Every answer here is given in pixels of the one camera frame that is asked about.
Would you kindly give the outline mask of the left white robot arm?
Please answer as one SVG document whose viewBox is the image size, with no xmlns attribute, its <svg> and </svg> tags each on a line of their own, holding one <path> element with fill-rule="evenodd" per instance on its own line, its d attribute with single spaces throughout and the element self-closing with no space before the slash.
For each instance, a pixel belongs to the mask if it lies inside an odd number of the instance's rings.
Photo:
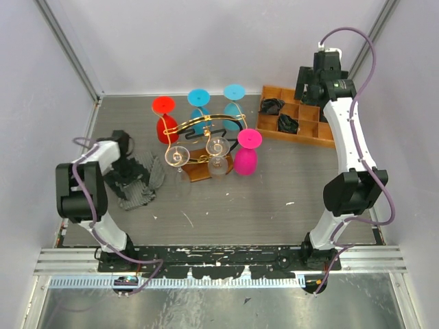
<svg viewBox="0 0 439 329">
<path fill-rule="evenodd" d="M 150 173 L 131 156 L 131 140 L 123 130 L 96 141 L 88 139 L 85 154 L 56 167 L 58 214 L 87 230 L 121 271 L 131 271 L 142 261 L 131 238 L 108 212 L 105 183 L 123 202 L 142 198 Z"/>
</svg>

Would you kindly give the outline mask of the black white striped cloth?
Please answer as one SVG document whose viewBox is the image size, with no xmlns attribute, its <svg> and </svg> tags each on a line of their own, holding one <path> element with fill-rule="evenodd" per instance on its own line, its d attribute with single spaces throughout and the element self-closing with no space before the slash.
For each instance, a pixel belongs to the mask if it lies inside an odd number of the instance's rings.
<svg viewBox="0 0 439 329">
<path fill-rule="evenodd" d="M 159 157 L 151 151 L 146 151 L 131 157 L 137 169 L 143 170 L 134 175 L 134 179 L 124 184 L 115 183 L 118 205 L 125 211 L 146 206 L 156 198 L 157 190 L 165 180 L 165 169 Z"/>
</svg>

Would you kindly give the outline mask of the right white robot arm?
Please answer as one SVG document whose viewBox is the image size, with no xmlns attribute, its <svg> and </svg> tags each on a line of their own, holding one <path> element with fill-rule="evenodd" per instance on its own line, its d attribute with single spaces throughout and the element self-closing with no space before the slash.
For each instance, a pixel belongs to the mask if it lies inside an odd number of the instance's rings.
<svg viewBox="0 0 439 329">
<path fill-rule="evenodd" d="M 339 49 L 320 48 L 311 67 L 299 69 L 294 98 L 317 105 L 329 124 L 337 153 L 337 176 L 323 189 L 324 212 L 300 246 L 300 261 L 315 270 L 335 256 L 335 242 L 345 227 L 374 206 L 388 182 L 366 146 L 353 100 L 357 94 L 341 67 Z"/>
</svg>

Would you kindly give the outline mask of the pink wine glass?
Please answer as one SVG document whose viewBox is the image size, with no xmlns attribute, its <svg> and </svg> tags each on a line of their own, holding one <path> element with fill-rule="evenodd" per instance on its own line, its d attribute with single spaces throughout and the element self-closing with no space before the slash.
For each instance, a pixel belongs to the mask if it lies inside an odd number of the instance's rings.
<svg viewBox="0 0 439 329">
<path fill-rule="evenodd" d="M 252 175 L 257 170 L 257 148 L 262 144 L 262 135 L 255 129 L 246 128 L 237 137 L 240 149 L 234 160 L 234 169 L 239 175 Z"/>
</svg>

